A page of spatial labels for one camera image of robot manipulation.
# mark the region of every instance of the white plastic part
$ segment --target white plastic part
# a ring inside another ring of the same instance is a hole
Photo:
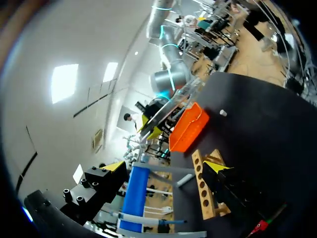
[[[226,117],[228,114],[227,114],[227,112],[225,110],[221,109],[220,110],[220,115]]]

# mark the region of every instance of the blue foam roller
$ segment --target blue foam roller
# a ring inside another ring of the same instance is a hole
[[[123,202],[123,213],[143,217],[149,174],[149,169],[140,167],[132,168]],[[127,221],[121,221],[120,228],[132,232],[142,232],[141,224]]]

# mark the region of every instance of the screw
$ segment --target screw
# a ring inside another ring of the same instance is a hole
[[[45,205],[45,206],[47,206],[47,207],[48,207],[48,206],[50,206],[50,204],[51,204],[51,202],[50,202],[50,201],[48,201],[48,200],[45,200],[45,201],[44,201],[44,205]]]

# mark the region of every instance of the desk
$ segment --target desk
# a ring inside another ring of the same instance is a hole
[[[236,167],[264,192],[290,205],[279,237],[308,237],[317,216],[316,108],[276,85],[219,72],[210,76],[197,102],[211,119],[185,154],[171,153],[171,165],[192,168],[196,149],[203,155],[219,149],[228,167]],[[219,115],[221,109],[227,117]],[[173,188],[173,198],[175,220],[188,221],[176,225],[176,232],[206,230],[208,237],[236,238],[245,227],[232,214],[203,221],[194,179]]]

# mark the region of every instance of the person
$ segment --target person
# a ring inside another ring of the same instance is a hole
[[[262,42],[262,51],[266,51],[269,47],[272,46],[272,41],[268,37],[265,37],[255,26],[259,22],[268,22],[269,18],[272,20],[273,24],[277,27],[277,29],[281,33],[281,38],[285,41],[285,28],[281,20],[267,7],[265,3],[262,1],[259,2],[259,6],[256,4],[249,3],[246,0],[231,0],[231,9],[233,12],[238,13],[239,10],[237,8],[237,2],[239,2],[244,7],[250,10],[250,14],[247,16],[246,20],[243,23],[243,26],[255,37],[257,41]],[[278,51],[285,51],[285,47],[283,41],[279,39],[277,41]]]
[[[204,37],[206,37],[207,40],[208,40],[208,38],[211,37],[210,34],[208,32],[206,32],[206,29],[205,29],[208,26],[210,26],[210,24],[212,23],[211,20],[206,20],[205,19],[205,20],[199,21],[195,16],[186,15],[184,17],[179,16],[178,18],[176,18],[175,22],[180,27],[186,26],[186,31],[188,33],[197,32],[197,33],[199,33],[200,35],[203,36],[203,39],[205,39]],[[189,39],[187,39],[187,41],[192,43],[195,40],[189,38]]]
[[[175,22],[180,27],[183,27],[185,25],[187,27],[195,28],[198,23],[198,20],[193,15],[187,15],[187,16],[184,16],[183,18],[179,16],[178,18],[176,18]]]
[[[138,114],[130,115],[129,113],[126,113],[126,114],[124,114],[123,119],[124,119],[125,121],[132,121],[132,122],[134,122],[134,124],[135,124],[135,129],[137,130],[137,122],[138,122],[138,119],[139,119],[139,115],[138,115]]]

